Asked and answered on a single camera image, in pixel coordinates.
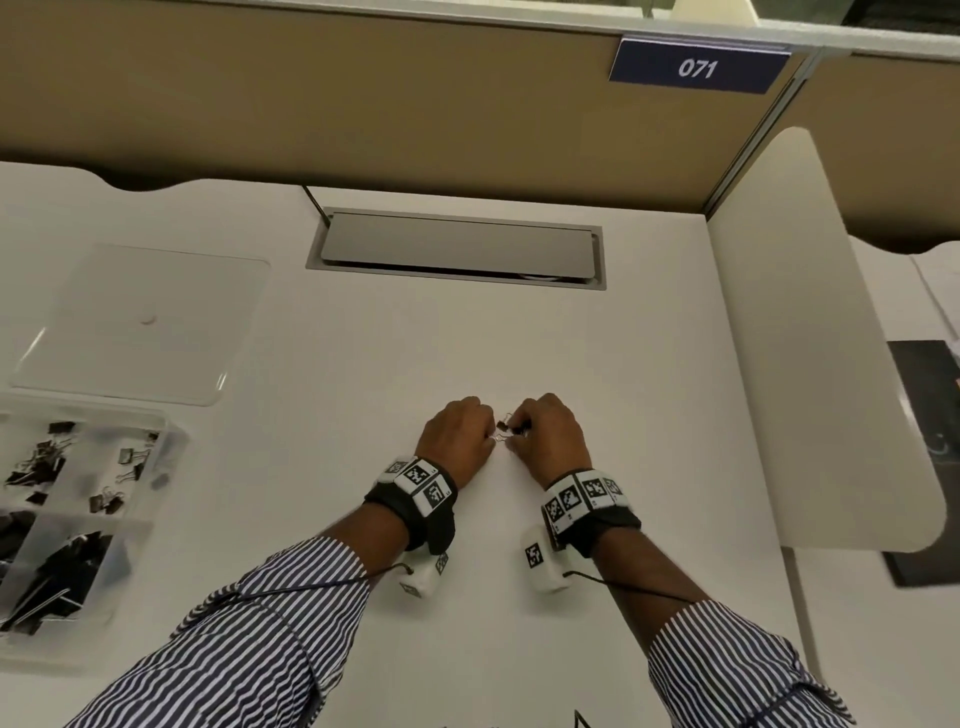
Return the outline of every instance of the clear plastic lid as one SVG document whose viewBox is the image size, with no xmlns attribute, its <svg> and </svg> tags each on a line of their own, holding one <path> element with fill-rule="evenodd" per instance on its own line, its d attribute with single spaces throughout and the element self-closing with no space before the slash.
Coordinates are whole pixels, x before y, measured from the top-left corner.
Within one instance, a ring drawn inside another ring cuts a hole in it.
<svg viewBox="0 0 960 728">
<path fill-rule="evenodd" d="M 269 274 L 265 260 L 98 246 L 60 290 L 11 385 L 210 405 Z"/>
</svg>

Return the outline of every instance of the hand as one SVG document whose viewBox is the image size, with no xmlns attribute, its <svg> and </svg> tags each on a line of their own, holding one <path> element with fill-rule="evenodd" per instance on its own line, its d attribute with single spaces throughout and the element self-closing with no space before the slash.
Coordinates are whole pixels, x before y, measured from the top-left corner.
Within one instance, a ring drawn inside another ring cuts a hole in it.
<svg viewBox="0 0 960 728">
<path fill-rule="evenodd" d="M 557 395 L 524 400 L 507 425 L 517 428 L 525 424 L 530 425 L 526 436 L 507 438 L 507 448 L 517 454 L 543 490 L 563 474 L 593 467 L 584 431 Z"/>
<path fill-rule="evenodd" d="M 493 410 L 479 398 L 452 401 L 423 428 L 415 455 L 444 468 L 463 490 L 493 452 L 494 430 Z"/>
</svg>

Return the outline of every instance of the left hand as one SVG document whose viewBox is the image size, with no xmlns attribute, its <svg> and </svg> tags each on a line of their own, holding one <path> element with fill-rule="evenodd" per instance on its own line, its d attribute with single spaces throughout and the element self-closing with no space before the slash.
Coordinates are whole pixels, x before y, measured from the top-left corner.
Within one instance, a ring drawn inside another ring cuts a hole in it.
<svg viewBox="0 0 960 728">
<path fill-rule="evenodd" d="M 493 452 L 495 428 L 493 410 L 480 398 L 452 401 L 423 428 L 415 455 L 443 467 L 463 490 Z"/>
</svg>

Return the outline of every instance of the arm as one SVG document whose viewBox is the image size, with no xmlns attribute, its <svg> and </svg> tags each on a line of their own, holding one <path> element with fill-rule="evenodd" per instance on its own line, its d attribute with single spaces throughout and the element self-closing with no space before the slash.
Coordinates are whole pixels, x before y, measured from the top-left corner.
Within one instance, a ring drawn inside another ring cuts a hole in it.
<svg viewBox="0 0 960 728">
<path fill-rule="evenodd" d="M 556 395 L 526 400 L 509 424 L 526 429 L 526 436 L 511 437 L 507 446 L 544 490 L 567 473 L 592 468 L 583 430 Z M 710 600 L 639 530 L 609 528 L 590 557 L 608 581 L 681 598 L 611 588 L 647 653 L 650 678 L 675 726 L 840 728 L 853 722 L 793 645 Z"/>
<path fill-rule="evenodd" d="M 416 455 L 442 465 L 463 488 L 490 456 L 492 430 L 492 410 L 476 397 L 451 402 L 427 423 Z M 169 643 L 67 728 L 309 725 L 343 676 L 372 587 L 366 576 L 389 567 L 408 542 L 393 511 L 364 503 L 210 595 Z M 341 580 L 356 581 L 229 603 L 233 595 Z"/>
</svg>

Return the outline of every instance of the white marker block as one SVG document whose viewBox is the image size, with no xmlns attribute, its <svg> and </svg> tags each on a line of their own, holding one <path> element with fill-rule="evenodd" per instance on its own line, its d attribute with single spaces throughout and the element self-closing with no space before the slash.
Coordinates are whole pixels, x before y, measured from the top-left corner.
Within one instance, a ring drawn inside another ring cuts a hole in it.
<svg viewBox="0 0 960 728">
<path fill-rule="evenodd" d="M 434 556 L 430 553 L 427 546 L 421 546 L 416 551 L 410 551 L 403 554 L 401 559 L 407 564 L 413 573 L 403 573 L 398 579 L 400 589 L 410 596 L 419 599 L 427 599 L 437 591 L 440 584 L 440 577 L 446 569 L 446 562 L 449 557 L 446 553 L 440 556 Z"/>
<path fill-rule="evenodd" d="M 532 525 L 523 532 L 520 542 L 530 583 L 538 592 L 558 592 L 570 586 L 570 580 L 564 576 L 566 560 L 563 553 L 554 551 L 550 545 L 550 536 L 542 524 Z"/>
</svg>

